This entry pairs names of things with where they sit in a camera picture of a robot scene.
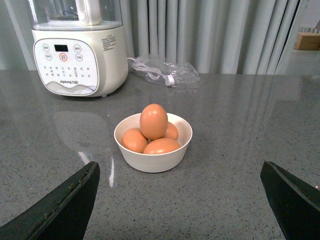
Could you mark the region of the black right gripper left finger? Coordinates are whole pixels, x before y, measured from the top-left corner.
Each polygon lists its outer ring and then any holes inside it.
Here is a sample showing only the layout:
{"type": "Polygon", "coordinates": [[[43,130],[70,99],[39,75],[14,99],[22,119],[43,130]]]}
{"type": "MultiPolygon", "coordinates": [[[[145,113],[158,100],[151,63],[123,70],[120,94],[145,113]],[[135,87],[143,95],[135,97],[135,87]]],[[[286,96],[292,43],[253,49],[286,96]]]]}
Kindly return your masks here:
{"type": "Polygon", "coordinates": [[[91,161],[0,228],[2,240],[82,240],[94,208],[100,167],[91,161]]]}

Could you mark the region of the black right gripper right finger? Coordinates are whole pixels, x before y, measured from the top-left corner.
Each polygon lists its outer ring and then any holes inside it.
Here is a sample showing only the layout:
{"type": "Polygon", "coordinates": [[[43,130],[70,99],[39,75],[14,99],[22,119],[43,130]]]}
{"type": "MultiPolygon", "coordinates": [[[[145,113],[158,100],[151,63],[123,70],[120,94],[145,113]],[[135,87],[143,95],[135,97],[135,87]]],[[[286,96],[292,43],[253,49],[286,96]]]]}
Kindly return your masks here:
{"type": "Polygon", "coordinates": [[[287,240],[320,238],[320,191],[279,165],[265,161],[260,179],[287,240]]]}

